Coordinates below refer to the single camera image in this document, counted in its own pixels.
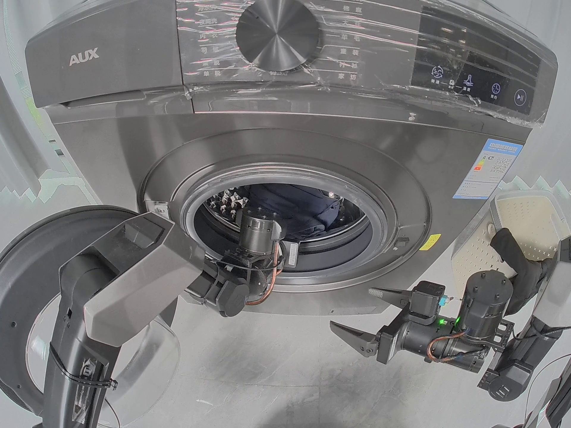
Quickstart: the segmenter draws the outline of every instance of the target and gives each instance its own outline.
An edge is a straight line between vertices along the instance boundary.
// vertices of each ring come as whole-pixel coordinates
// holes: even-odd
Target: silver dial
[[[317,19],[297,0],[258,0],[236,27],[242,55],[267,71],[298,68],[313,57],[318,41]]]

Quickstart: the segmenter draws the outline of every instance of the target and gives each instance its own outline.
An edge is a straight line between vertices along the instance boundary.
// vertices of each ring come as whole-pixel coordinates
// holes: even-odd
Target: aux logo
[[[99,56],[97,55],[97,48],[95,49],[88,49],[84,53],[79,53],[77,55],[72,55],[70,58],[70,67],[74,63],[83,63],[86,61],[90,61],[91,59],[98,59]]]

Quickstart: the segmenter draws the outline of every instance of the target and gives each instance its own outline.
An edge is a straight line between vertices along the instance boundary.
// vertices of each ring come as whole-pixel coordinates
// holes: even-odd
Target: control panel
[[[423,8],[411,85],[529,114],[541,61],[482,24]]]
[[[538,54],[441,1],[176,0],[176,7],[183,82],[192,89],[231,82],[424,96],[434,89],[523,119],[532,109]]]

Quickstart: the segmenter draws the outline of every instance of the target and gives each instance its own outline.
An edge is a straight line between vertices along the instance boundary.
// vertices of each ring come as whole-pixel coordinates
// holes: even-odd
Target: start pause button
[[[517,106],[523,106],[527,101],[527,99],[528,96],[525,93],[525,90],[523,89],[518,89],[515,95],[513,96],[513,101],[516,103]]]

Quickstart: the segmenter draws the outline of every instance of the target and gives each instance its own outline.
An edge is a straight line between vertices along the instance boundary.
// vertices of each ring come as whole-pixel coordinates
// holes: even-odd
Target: dark blue clothing
[[[309,239],[327,231],[339,214],[339,200],[321,190],[293,184],[254,184],[248,205],[277,212],[287,222],[286,239]]]

